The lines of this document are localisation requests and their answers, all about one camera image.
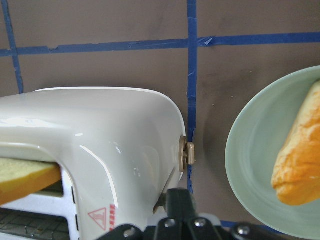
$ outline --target toaster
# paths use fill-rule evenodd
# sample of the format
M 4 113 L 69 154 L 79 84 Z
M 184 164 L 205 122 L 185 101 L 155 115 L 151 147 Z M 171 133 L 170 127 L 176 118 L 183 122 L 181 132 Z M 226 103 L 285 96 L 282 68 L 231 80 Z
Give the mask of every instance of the toaster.
M 126 223 L 144 229 L 193 162 L 185 136 L 178 107 L 152 90 L 61 87 L 0 98 L 0 158 L 61 169 L 60 182 L 0 206 L 0 239 L 95 240 Z

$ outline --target light green plate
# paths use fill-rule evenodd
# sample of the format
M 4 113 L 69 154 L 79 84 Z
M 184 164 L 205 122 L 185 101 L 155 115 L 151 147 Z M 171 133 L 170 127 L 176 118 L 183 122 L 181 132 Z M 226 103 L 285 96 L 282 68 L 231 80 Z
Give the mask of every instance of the light green plate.
M 282 233 L 320 240 L 320 200 L 302 205 L 281 203 L 271 186 L 277 155 L 320 66 L 287 75 L 256 95 L 230 131 L 226 173 L 234 194 L 258 220 Z

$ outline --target bread slice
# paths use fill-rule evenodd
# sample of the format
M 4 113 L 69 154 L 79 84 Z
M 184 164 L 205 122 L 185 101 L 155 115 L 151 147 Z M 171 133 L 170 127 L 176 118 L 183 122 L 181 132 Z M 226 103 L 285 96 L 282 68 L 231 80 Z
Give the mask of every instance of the bread slice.
M 277 156 L 271 184 L 287 205 L 320 199 L 320 81 L 309 90 Z
M 38 192 L 61 179 L 52 162 L 0 158 L 0 206 Z

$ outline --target yellow bread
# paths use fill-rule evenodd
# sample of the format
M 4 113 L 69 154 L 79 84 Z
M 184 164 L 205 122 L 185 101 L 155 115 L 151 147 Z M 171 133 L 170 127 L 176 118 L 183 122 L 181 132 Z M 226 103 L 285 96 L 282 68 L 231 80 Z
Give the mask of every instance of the yellow bread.
M 38 192 L 60 179 L 56 163 L 0 158 L 0 205 Z
M 320 199 L 320 81 L 309 90 L 277 156 L 271 184 L 287 205 Z

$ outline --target screw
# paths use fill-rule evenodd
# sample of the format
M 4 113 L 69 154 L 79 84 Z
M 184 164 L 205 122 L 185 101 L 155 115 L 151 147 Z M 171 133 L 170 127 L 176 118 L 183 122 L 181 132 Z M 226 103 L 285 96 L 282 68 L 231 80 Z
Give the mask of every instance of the screw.
M 241 235 L 248 235 L 250 233 L 250 228 L 248 226 L 238 226 L 237 231 Z
M 123 233 L 123 236 L 125 238 L 129 238 L 129 237 L 132 237 L 133 235 L 135 235 L 136 233 L 136 229 L 134 229 L 133 227 L 128 229 L 128 230 L 125 230 L 124 233 Z
M 165 221 L 164 226 L 166 228 L 171 228 L 174 225 L 176 225 L 176 221 L 174 219 L 168 219 L 167 221 Z
M 207 221 L 204 218 L 198 218 L 194 221 L 194 225 L 198 228 L 202 228 L 205 226 Z

